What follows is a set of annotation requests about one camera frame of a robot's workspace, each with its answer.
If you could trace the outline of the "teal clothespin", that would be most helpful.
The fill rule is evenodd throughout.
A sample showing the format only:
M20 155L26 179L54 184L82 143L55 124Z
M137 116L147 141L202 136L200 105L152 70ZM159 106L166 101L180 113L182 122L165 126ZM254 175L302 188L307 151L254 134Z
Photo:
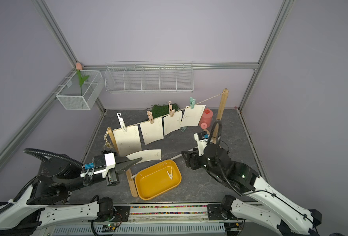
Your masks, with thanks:
M194 109L196 105L196 99L193 97L190 97L189 101L190 101L190 109Z

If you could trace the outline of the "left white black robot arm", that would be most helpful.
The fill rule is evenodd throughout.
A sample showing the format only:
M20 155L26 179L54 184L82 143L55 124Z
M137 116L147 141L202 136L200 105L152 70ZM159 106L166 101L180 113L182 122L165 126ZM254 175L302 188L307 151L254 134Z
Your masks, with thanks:
M70 194L95 183L119 184L119 174L142 161L130 160L114 151L102 151L88 164L65 154L26 148L24 153L41 160L38 174L7 202L0 202L0 236L31 236L50 225L89 221L112 222L120 226L123 217L109 197L98 195L89 203L65 205Z

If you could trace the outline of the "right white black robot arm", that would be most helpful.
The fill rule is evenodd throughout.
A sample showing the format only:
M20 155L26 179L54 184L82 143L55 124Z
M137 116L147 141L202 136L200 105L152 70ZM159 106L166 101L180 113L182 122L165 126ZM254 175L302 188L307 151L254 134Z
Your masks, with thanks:
M303 208L273 188L257 171L233 161L220 147L222 123L217 120L210 133L194 134L197 147L182 151L186 166L204 169L216 182L240 197L249 197L263 207L253 206L234 196L225 195L216 214L223 220L238 218L259 224L279 236L317 236L322 214L316 209Z

